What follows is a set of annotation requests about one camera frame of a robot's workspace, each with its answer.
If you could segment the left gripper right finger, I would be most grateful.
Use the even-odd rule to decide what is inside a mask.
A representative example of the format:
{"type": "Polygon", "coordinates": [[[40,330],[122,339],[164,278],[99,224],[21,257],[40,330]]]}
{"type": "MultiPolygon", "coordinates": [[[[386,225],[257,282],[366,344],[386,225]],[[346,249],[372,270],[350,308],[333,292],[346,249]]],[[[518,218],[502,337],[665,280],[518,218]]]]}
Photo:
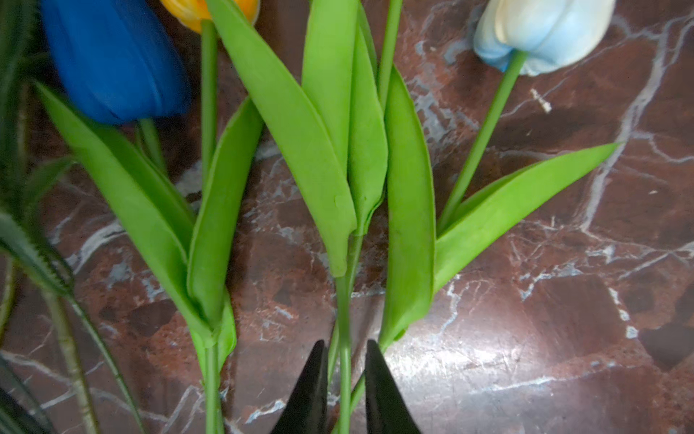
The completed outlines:
{"type": "Polygon", "coordinates": [[[365,387],[369,433],[421,434],[374,340],[369,340],[367,344],[365,387]]]}

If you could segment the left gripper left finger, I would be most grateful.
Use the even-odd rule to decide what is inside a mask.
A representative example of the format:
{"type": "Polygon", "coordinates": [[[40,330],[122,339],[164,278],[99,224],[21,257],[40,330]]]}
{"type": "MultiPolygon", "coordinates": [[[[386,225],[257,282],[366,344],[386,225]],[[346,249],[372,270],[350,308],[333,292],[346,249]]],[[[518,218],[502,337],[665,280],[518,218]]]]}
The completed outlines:
{"type": "Polygon", "coordinates": [[[328,350],[325,341],[318,340],[272,434],[326,432],[327,368],[328,350]]]}

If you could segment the blue tulip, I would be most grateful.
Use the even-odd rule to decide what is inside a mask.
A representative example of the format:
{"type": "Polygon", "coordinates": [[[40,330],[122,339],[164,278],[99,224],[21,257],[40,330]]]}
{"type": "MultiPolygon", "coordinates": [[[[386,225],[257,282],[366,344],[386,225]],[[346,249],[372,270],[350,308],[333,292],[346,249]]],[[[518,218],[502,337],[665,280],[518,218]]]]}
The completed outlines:
{"type": "Polygon", "coordinates": [[[39,85],[39,96],[183,315],[204,377],[205,429],[220,433],[220,371],[236,345],[233,311],[231,326],[211,330],[189,297],[199,212],[170,182],[154,123],[188,110],[184,65],[144,1],[44,1],[41,11],[66,95],[39,85]]]}

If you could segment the pale white tulip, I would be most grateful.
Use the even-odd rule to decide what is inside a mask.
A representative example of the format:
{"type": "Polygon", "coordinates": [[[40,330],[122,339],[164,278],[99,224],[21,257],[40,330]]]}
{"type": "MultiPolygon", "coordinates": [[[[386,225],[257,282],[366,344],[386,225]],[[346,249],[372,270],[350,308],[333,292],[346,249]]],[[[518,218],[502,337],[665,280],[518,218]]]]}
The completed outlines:
{"type": "Polygon", "coordinates": [[[604,37],[613,12],[611,1],[488,3],[474,49],[504,75],[442,212],[435,208],[428,148],[414,103],[399,72],[391,72],[385,112],[389,257],[381,349],[424,318],[437,291],[506,231],[614,153],[610,144],[554,157],[466,194],[518,77],[554,72],[586,57],[604,37]]]}

